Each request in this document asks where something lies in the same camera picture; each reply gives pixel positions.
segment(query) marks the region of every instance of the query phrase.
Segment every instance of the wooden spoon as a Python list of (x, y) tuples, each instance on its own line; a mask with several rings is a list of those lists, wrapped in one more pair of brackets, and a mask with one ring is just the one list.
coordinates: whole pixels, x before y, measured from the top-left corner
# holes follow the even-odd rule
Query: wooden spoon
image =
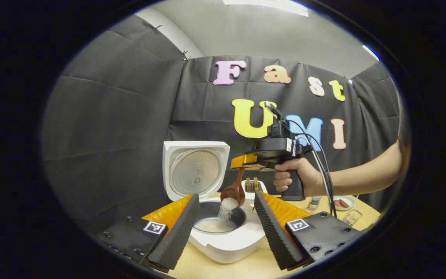
[(242, 188), (242, 176), (244, 175), (245, 168), (239, 168), (238, 169), (238, 175), (237, 180), (232, 185), (226, 187), (221, 191), (221, 201), (225, 198), (234, 198), (238, 202), (238, 206), (241, 207), (245, 202), (245, 193), (244, 189)]

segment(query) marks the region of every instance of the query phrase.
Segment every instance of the person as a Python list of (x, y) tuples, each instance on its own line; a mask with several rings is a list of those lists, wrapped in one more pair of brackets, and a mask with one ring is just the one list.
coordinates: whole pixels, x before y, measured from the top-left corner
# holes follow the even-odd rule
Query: person
[[(399, 127), (396, 142), (381, 155), (363, 165), (330, 172), (333, 192), (336, 196), (368, 194), (380, 191), (392, 185), (407, 171), (410, 154), (410, 132), (407, 114), (398, 99)], [(278, 192), (288, 189), (292, 183), (287, 170), (297, 170), (304, 194), (309, 196), (326, 196), (321, 173), (305, 158), (292, 159), (274, 167), (273, 184)]]

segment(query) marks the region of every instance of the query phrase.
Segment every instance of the open lid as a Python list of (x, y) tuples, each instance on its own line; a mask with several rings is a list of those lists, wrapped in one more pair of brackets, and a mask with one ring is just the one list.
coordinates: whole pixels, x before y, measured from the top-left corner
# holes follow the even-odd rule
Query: open lid
[(222, 141), (165, 141), (163, 183), (168, 198), (177, 201), (199, 194), (201, 201), (223, 183), (230, 146)]

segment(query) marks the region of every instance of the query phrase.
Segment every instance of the yellow letter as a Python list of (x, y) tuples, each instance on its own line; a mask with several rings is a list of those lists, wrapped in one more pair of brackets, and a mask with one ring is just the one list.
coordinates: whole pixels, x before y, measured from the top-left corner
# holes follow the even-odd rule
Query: yellow letter
[(251, 108), (254, 106), (254, 102), (246, 99), (232, 101), (232, 105), (235, 107), (233, 125), (237, 133), (246, 138), (264, 138), (268, 135), (268, 126), (273, 123), (273, 114), (265, 109), (264, 103), (264, 101), (259, 103), (259, 106), (262, 107), (264, 112), (264, 115), (262, 116), (262, 126), (256, 128), (251, 126)]
[(311, 85), (309, 87), (311, 92), (313, 92), (314, 95), (317, 95), (319, 97), (323, 97), (324, 96), (324, 89), (321, 86), (322, 83), (319, 80), (319, 78), (315, 78), (313, 76), (310, 76), (307, 80), (309, 81), (309, 84)]
[(264, 67), (264, 80), (268, 83), (290, 83), (292, 79), (288, 76), (286, 69), (282, 66), (271, 65)]
[(338, 84), (338, 81), (330, 81), (329, 84), (333, 87), (333, 95), (339, 101), (345, 101), (345, 96), (342, 95), (343, 86)]
[(331, 119), (331, 123), (335, 130), (335, 142), (333, 143), (333, 148), (336, 150), (345, 149), (347, 147), (343, 137), (343, 124), (345, 124), (345, 122), (342, 119), (335, 118)]

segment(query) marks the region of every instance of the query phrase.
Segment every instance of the inner pot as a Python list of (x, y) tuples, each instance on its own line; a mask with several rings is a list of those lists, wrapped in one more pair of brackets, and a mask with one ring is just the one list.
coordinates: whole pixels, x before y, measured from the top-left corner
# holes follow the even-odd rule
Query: inner pot
[(221, 201), (202, 201), (197, 213), (194, 228), (205, 233), (228, 233), (236, 230), (245, 222), (245, 212), (237, 207), (232, 210), (232, 215), (228, 224), (222, 226), (221, 219), (218, 218)]

